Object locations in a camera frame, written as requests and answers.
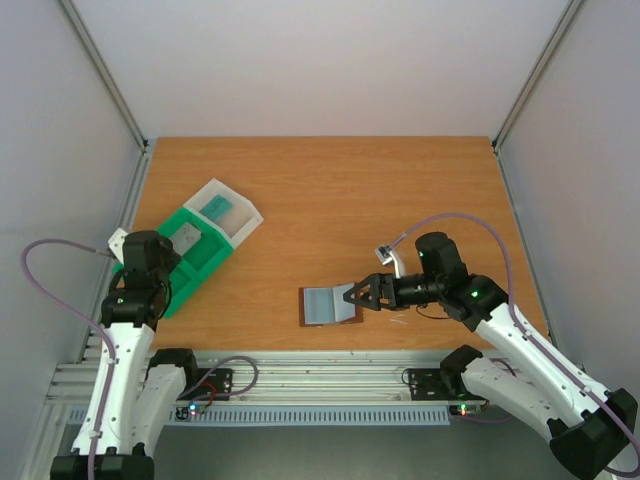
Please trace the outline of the white patterned credit card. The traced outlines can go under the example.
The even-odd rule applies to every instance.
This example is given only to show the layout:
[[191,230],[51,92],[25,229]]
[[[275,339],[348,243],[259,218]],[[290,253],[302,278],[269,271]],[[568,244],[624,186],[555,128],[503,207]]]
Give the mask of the white patterned credit card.
[[170,237],[173,249],[183,256],[201,239],[201,231],[189,222],[181,225]]

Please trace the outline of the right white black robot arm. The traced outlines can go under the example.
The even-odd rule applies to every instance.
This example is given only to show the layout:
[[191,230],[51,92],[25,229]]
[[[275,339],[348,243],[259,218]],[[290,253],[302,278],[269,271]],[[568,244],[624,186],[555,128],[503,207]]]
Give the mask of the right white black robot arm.
[[422,271],[375,273],[347,290],[346,302],[380,311],[438,303],[506,355],[521,373],[503,373],[479,350],[463,345],[440,363],[441,383],[453,396],[470,393],[500,407],[548,442],[556,460],[578,479],[595,479],[634,437],[639,404],[623,388],[611,390],[568,360],[528,322],[492,279],[471,274],[443,232],[415,242]]

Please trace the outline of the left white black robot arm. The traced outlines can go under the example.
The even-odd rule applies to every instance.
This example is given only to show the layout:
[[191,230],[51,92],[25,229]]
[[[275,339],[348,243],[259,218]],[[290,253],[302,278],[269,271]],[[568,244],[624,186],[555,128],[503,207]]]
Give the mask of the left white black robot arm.
[[170,407],[201,386],[190,349],[148,353],[172,298],[180,261],[156,231],[117,231],[109,248],[122,267],[101,305],[100,363],[84,423],[70,453],[56,456],[52,479],[152,479],[154,450]]

